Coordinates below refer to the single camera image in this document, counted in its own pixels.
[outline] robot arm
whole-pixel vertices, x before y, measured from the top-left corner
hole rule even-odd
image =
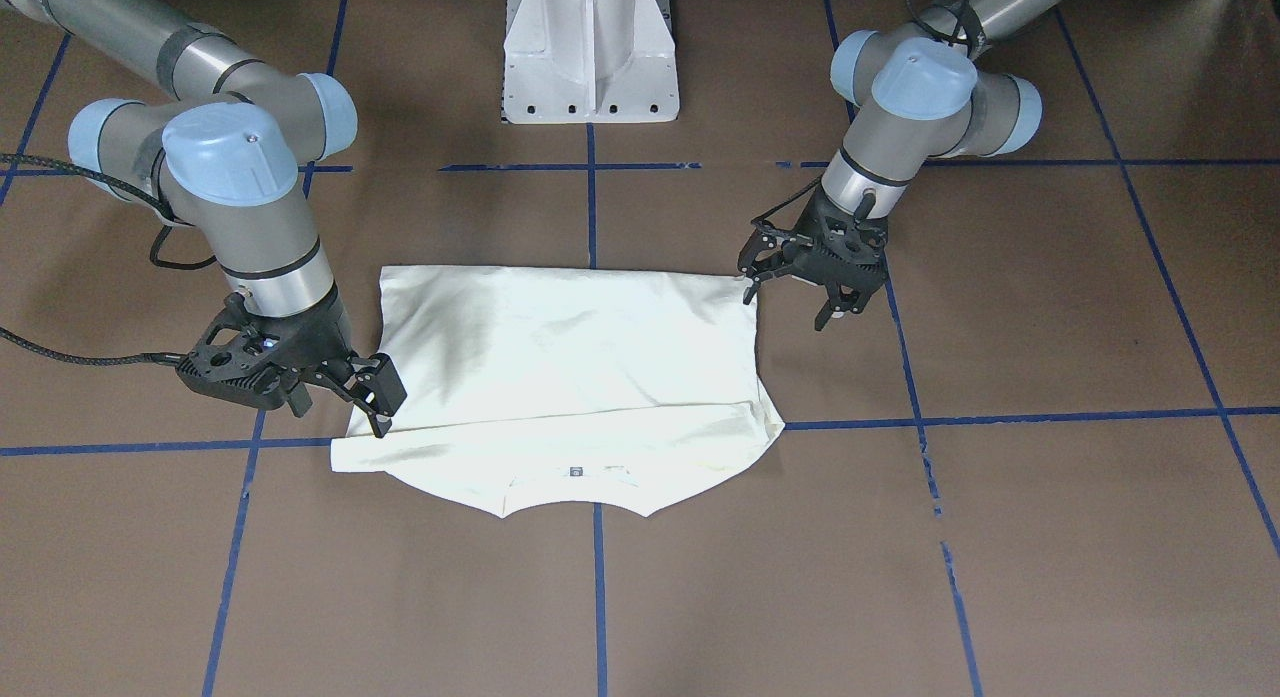
[[[232,293],[177,366],[191,390],[257,409],[337,393],[383,436],[404,400],[388,356],[361,358],[298,182],[298,164],[356,137],[351,96],[326,74],[288,77],[159,0],[4,0],[148,78],[178,101],[100,100],[77,115],[72,160],[169,205],[196,226]],[[134,201],[124,192],[119,200]]]
[[[767,279],[791,276],[826,286],[814,329],[860,313],[888,279],[888,214],[925,159],[1011,153],[1036,133],[1036,88],[972,60],[1059,1],[937,0],[892,32],[850,35],[831,78],[858,115],[795,228],[753,224],[739,255],[751,279],[744,301]]]

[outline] white bracket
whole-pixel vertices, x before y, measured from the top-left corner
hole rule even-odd
[[[676,119],[669,14],[668,0],[507,0],[503,118],[516,124]]]

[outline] white plastic stand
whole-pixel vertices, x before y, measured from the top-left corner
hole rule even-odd
[[[669,4],[658,0],[507,0],[503,118],[676,119],[676,43],[664,12]]]

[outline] folded white cloth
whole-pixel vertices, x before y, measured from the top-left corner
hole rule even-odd
[[[739,279],[384,267],[381,292],[381,350],[408,400],[384,439],[353,411],[335,472],[387,472],[495,515],[558,501],[650,515],[782,432]]]

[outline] blue cap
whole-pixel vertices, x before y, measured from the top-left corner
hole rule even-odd
[[[110,97],[97,100],[96,104],[79,110],[79,114],[72,120],[70,129],[67,132],[67,153],[70,155],[73,164],[78,165],[78,168],[102,171],[102,161],[97,153],[97,141],[102,136],[102,127],[106,124],[106,120],[111,118],[115,110],[124,105],[141,105],[141,102],[137,100]],[[115,194],[115,191],[111,191],[108,185],[102,185],[97,179],[90,179],[90,182],[102,188],[102,191],[119,197],[119,200],[124,200],[124,197]]]
[[[279,123],[257,105],[188,109],[169,120],[160,138],[178,185],[215,205],[269,205],[298,180]]]
[[[942,119],[969,104],[978,70],[969,58],[925,37],[893,50],[872,82],[872,95],[887,113],[905,119]]]
[[[320,110],[324,113],[324,155],[339,153],[356,142],[356,104],[351,100],[347,88],[328,74],[305,73],[307,82],[315,87],[316,96],[320,97]]]
[[[858,106],[858,92],[854,88],[854,72],[858,68],[858,59],[863,55],[867,41],[877,36],[873,29],[860,29],[845,37],[844,42],[836,47],[836,56],[831,58],[831,86],[846,101]]]
[[[1021,77],[1014,77],[1012,74],[1006,74],[1006,77],[1012,79],[1014,84],[1018,84],[1018,119],[1014,120],[1014,130],[1009,133],[1005,145],[1001,145],[1000,150],[983,156],[1011,153],[1011,151],[1027,145],[1036,136],[1037,129],[1039,129],[1039,120],[1044,114],[1044,105],[1036,86]]]

